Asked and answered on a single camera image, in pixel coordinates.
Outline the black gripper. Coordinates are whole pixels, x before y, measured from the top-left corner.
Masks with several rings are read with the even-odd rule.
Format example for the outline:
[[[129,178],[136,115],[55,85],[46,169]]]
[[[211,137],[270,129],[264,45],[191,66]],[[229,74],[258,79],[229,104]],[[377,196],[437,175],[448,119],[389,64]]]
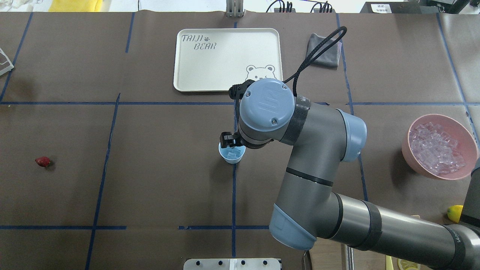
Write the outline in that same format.
[[[254,139],[252,137],[249,137],[247,133],[245,133],[242,129],[239,129],[238,133],[240,135],[240,142],[242,143],[242,145],[244,145],[249,149],[260,149],[262,147],[265,147],[270,142],[274,141],[272,138]],[[221,133],[220,147],[237,147],[237,146],[238,144],[235,140],[235,133],[231,133],[231,132]]]

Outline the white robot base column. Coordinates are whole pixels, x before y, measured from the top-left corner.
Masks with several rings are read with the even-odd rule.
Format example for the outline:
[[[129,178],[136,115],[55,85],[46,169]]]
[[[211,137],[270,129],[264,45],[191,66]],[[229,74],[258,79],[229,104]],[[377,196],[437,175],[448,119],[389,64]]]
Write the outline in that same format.
[[[281,270],[277,258],[195,258],[188,259],[184,270]]]

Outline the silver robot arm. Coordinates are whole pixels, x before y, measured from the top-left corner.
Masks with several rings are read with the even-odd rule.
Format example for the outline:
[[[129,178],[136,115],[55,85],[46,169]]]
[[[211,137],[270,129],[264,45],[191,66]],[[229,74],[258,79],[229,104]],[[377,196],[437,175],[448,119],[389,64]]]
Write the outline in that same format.
[[[229,89],[238,130],[220,147],[259,149],[277,140],[293,147],[269,224],[282,244],[310,250],[317,238],[370,250],[435,270],[479,269],[479,217],[439,225],[332,192],[338,166],[365,146],[365,122],[296,93],[278,79],[246,80]]]

